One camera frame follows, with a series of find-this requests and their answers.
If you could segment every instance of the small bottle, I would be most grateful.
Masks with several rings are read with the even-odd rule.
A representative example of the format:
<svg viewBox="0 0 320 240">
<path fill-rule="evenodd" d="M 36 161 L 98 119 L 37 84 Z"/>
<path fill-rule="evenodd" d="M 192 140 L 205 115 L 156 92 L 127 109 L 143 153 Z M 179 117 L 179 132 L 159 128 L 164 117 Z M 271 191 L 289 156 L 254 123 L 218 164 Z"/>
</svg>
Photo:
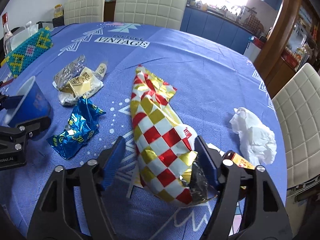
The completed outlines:
<svg viewBox="0 0 320 240">
<path fill-rule="evenodd" d="M 31 25 L 32 25 L 32 21 L 26 23 L 26 29 L 29 28 L 29 27 L 31 27 Z"/>
<path fill-rule="evenodd" d="M 2 16 L 2 24 L 3 24 L 3 48 L 4 48 L 4 54 L 7 55 L 9 52 L 11 52 L 10 39 L 13 37 L 13 34 L 8 27 L 7 13 L 5 13 Z"/>
</svg>

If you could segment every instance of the kitchen counter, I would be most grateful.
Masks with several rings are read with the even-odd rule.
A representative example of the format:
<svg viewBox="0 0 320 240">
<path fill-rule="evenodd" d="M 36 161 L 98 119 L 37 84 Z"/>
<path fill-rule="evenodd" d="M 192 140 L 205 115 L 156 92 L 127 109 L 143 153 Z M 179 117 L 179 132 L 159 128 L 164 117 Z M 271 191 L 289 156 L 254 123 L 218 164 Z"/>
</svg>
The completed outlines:
<svg viewBox="0 0 320 240">
<path fill-rule="evenodd" d="M 244 54 L 252 32 L 238 23 L 213 12 L 187 6 L 180 31 L 219 43 L 240 54 Z"/>
<path fill-rule="evenodd" d="M 226 18 L 224 17 L 222 14 L 219 14 L 219 13 L 214 13 L 214 12 L 211 12 L 211 11 L 204 11 L 204 10 L 201 10 L 199 8 L 197 8 L 196 6 L 193 6 L 193 5 L 188 5 L 187 4 L 187 8 L 191 8 L 193 10 L 198 10 L 200 12 L 204 12 L 204 13 L 207 13 L 209 15 L 214 15 L 215 17 L 218 17 L 220 19 L 223 19 L 225 21 L 228 21 L 230 23 L 232 23 L 233 25 L 235 26 L 238 26 L 239 28 L 242 28 L 243 30 L 245 30 L 246 32 L 249 32 L 252 36 L 255 36 L 255 34 L 253 34 L 253 32 L 249 31 L 248 29 L 246 29 L 245 27 L 243 27 L 242 25 L 240 25 L 239 23 L 236 23 L 235 21 L 232 21 L 230 20 L 229 18 Z"/>
</svg>

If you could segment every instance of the jar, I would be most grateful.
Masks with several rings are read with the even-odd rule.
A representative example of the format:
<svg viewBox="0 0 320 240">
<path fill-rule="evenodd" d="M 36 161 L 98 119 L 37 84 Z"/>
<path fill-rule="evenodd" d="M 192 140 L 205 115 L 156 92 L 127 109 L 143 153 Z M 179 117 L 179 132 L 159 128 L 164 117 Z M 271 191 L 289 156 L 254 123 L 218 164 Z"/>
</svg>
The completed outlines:
<svg viewBox="0 0 320 240">
<path fill-rule="evenodd" d="M 60 16 L 63 16 L 62 4 L 58 4 L 54 7 L 54 17 L 58 18 Z"/>
</svg>

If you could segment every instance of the blue foil wrapper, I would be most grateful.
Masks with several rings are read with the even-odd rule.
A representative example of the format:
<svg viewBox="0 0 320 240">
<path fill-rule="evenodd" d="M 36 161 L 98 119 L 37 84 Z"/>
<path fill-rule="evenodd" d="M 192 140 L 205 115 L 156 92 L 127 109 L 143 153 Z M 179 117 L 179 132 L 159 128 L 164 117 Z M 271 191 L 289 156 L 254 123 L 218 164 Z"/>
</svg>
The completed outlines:
<svg viewBox="0 0 320 240">
<path fill-rule="evenodd" d="M 64 131 L 47 139 L 51 147 L 68 160 L 98 131 L 98 119 L 106 112 L 94 105 L 89 99 L 79 98 Z"/>
</svg>

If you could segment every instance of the quilted chair back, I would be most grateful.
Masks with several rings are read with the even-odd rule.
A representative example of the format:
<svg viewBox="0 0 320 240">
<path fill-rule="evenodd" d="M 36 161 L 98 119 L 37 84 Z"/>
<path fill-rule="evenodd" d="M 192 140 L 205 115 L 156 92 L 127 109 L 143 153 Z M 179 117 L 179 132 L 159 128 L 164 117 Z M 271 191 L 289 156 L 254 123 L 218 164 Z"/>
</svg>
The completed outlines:
<svg viewBox="0 0 320 240">
<path fill-rule="evenodd" d="M 320 174 L 320 76 L 305 64 L 272 102 L 284 138 L 291 188 Z"/>
<path fill-rule="evenodd" d="M 115 22 L 180 30 L 187 0 L 117 0 Z"/>
<path fill-rule="evenodd" d="M 64 24 L 103 22 L 104 0 L 68 0 L 64 4 Z"/>
</svg>

